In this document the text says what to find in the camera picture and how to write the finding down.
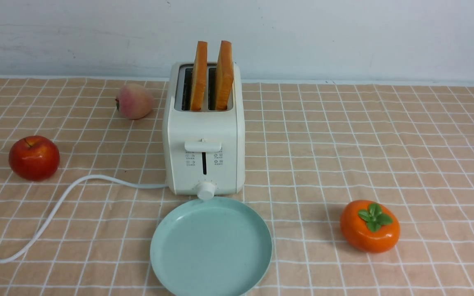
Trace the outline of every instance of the light blue plate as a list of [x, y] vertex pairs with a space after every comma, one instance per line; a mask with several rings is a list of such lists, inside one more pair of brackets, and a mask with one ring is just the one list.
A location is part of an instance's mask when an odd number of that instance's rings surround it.
[[267, 273], [272, 237], [242, 202], [194, 199], [158, 225], [150, 255], [156, 277], [176, 296], [240, 296]]

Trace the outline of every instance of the power cord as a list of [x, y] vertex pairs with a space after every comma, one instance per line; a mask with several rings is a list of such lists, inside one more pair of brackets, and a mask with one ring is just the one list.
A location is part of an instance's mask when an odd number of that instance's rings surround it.
[[49, 226], [49, 223], [51, 223], [52, 221], [52, 218], [54, 217], [54, 215], [56, 214], [56, 212], [58, 211], [58, 208], [60, 208], [60, 206], [62, 205], [62, 202], [65, 200], [65, 198], [67, 197], [67, 195], [69, 194], [69, 192], [74, 188], [76, 187], [78, 184], [82, 183], [83, 181], [85, 180], [90, 180], [90, 179], [102, 179], [102, 180], [109, 180], [113, 183], [118, 183], [120, 185], [125, 185], [125, 186], [128, 186], [128, 187], [132, 187], [132, 188], [137, 188], [137, 189], [159, 189], [159, 188], [166, 188], [167, 185], [165, 184], [134, 184], [134, 183], [129, 183], [129, 182], [125, 182], [124, 180], [120, 180], [120, 179], [117, 179], [117, 178], [113, 178], [113, 177], [109, 177], [109, 176], [105, 176], [105, 175], [88, 175], [88, 176], [83, 176], [81, 178], [79, 178], [78, 180], [74, 181], [63, 193], [62, 197], [60, 197], [60, 200], [58, 200], [58, 202], [56, 203], [56, 206], [54, 206], [54, 208], [51, 210], [51, 213], [49, 214], [49, 217], [47, 217], [47, 219], [45, 220], [45, 222], [43, 223], [43, 225], [41, 226], [41, 228], [36, 232], [36, 234], [34, 234], [34, 236], [32, 237], [32, 239], [28, 242], [28, 244], [26, 244], [20, 251], [18, 251], [17, 253], [15, 253], [14, 255], [8, 257], [8, 258], [5, 258], [5, 259], [0, 259], [0, 264], [6, 264], [8, 262], [11, 262], [11, 261], [14, 261], [16, 260], [16, 258], [18, 258], [19, 256], [23, 255], [23, 253], [25, 253], [28, 248], [30, 248], [37, 240], [38, 238], [43, 234], [43, 232], [45, 231], [45, 229]]

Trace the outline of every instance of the orange persimmon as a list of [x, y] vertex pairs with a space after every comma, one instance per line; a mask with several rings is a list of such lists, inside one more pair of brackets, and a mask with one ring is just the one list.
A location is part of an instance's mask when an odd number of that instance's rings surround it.
[[400, 237], [400, 223], [385, 206], [368, 200], [346, 205], [340, 218], [341, 233], [352, 246], [367, 253], [392, 249]]

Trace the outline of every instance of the persimmon calyx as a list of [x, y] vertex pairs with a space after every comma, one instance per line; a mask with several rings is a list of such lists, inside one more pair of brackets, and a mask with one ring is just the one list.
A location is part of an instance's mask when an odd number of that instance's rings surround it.
[[377, 203], [372, 203], [369, 208], [364, 208], [358, 211], [358, 216], [366, 222], [367, 228], [371, 232], [380, 230], [383, 225], [389, 225], [393, 223], [393, 218], [383, 213], [381, 206]]

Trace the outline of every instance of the toast crust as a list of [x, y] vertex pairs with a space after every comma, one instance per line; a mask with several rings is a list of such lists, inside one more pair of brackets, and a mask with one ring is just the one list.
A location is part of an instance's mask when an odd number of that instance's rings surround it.
[[206, 90], [207, 42], [198, 41], [195, 62], [193, 64], [190, 110], [200, 111]]
[[232, 44], [223, 40], [218, 51], [216, 69], [216, 110], [224, 111], [228, 108], [233, 79]]

